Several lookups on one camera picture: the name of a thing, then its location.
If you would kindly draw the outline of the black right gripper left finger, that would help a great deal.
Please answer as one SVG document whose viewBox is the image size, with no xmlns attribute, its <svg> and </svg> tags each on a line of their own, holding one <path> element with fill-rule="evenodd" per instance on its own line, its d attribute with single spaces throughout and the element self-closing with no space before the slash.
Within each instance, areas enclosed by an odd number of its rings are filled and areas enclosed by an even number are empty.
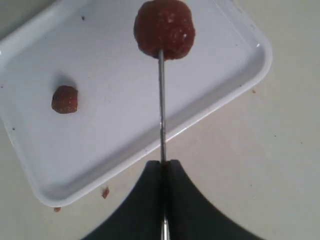
<svg viewBox="0 0 320 240">
<path fill-rule="evenodd" d="M 85 240 L 160 240 L 163 222 L 162 168 L 148 161 L 123 203 Z"/>
</svg>

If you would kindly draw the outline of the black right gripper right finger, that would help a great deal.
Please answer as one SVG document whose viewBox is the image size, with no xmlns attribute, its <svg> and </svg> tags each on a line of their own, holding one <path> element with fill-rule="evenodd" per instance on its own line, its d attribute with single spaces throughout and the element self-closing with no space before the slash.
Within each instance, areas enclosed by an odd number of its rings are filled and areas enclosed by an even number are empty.
<svg viewBox="0 0 320 240">
<path fill-rule="evenodd" d="M 166 162 L 166 211 L 171 240 L 259 240 L 224 215 L 193 184 L 178 160 Z"/>
</svg>

